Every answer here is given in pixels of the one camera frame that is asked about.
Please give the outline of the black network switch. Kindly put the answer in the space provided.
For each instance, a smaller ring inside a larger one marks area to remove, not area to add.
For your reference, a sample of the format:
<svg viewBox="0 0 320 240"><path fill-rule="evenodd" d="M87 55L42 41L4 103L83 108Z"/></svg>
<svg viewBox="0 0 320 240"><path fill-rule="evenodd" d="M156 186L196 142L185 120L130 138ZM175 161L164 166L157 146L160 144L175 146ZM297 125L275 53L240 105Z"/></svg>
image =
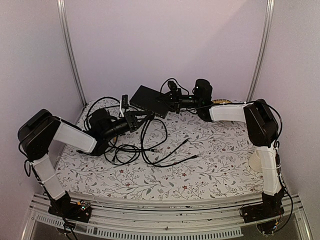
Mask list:
<svg viewBox="0 0 320 240"><path fill-rule="evenodd" d="M159 96L159 91L141 85L131 97L129 103L138 109L153 112L157 117L165 119L169 108L165 103L157 100Z"/></svg>

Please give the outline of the black ethernet cable pulled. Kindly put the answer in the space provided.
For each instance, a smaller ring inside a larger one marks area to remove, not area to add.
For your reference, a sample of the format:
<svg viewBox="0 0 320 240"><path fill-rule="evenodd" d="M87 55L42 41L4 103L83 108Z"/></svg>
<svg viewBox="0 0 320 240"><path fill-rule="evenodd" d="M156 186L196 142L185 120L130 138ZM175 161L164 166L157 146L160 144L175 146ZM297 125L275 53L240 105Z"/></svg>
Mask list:
<svg viewBox="0 0 320 240"><path fill-rule="evenodd" d="M83 127L86 131L89 130L108 130L118 123L123 121L124 116L119 113L113 115L110 110L116 110L120 107L120 100L112 96L103 96L94 101L87 109L83 119Z"/></svg>

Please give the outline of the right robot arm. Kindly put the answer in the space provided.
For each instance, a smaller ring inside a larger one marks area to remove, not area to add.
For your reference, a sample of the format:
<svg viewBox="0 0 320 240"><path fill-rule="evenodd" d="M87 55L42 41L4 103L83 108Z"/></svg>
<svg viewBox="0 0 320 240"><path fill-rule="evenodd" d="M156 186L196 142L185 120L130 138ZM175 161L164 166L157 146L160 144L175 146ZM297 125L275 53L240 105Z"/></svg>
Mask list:
<svg viewBox="0 0 320 240"><path fill-rule="evenodd" d="M159 101L166 104L169 111L180 113L183 109L195 110L205 122L242 122L246 124L249 140L255 146L252 159L257 160L263 174L262 204L258 213L269 218L278 210L285 194L281 182L281 161L278 154L278 138L282 124L274 117L275 110L264 99L244 103L213 103L213 87L206 79L197 79L192 93L182 94L175 78L165 81L169 92L160 93Z"/></svg>

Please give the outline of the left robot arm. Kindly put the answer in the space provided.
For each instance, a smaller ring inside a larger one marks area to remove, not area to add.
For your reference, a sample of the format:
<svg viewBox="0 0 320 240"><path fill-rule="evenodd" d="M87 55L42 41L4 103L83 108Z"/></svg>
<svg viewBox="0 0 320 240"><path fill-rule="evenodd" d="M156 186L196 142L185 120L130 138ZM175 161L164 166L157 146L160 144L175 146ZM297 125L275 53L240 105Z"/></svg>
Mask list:
<svg viewBox="0 0 320 240"><path fill-rule="evenodd" d="M138 130L154 114L150 111L127 111L121 118L111 116L102 108L88 118L89 130L81 130L60 117L41 109L19 130L19 146L31 163L40 183L55 202L55 209L63 216L74 213L74 205L63 198L67 195L61 185L49 157L53 141L72 146L92 156L103 155L111 139Z"/></svg>

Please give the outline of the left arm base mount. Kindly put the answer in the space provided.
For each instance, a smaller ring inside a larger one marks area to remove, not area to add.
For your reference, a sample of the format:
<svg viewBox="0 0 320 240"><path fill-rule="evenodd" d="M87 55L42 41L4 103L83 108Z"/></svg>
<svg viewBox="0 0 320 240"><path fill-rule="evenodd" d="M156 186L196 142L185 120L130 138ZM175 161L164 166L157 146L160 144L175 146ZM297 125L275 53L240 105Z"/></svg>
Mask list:
<svg viewBox="0 0 320 240"><path fill-rule="evenodd" d="M84 200L79 200L72 203L70 198L60 198L54 201L48 209L48 213L58 217L65 217L68 220L88 223L92 213L91 203Z"/></svg>

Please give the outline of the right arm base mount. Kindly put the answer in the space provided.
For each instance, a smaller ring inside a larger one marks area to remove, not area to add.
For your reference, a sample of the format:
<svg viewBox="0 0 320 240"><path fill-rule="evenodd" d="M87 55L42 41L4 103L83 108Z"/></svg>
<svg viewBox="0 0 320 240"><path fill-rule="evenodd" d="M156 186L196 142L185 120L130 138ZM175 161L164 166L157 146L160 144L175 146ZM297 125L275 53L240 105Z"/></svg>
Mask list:
<svg viewBox="0 0 320 240"><path fill-rule="evenodd" d="M251 223L280 217L285 211L281 200L264 199L262 203L241 207L239 213L245 223Z"/></svg>

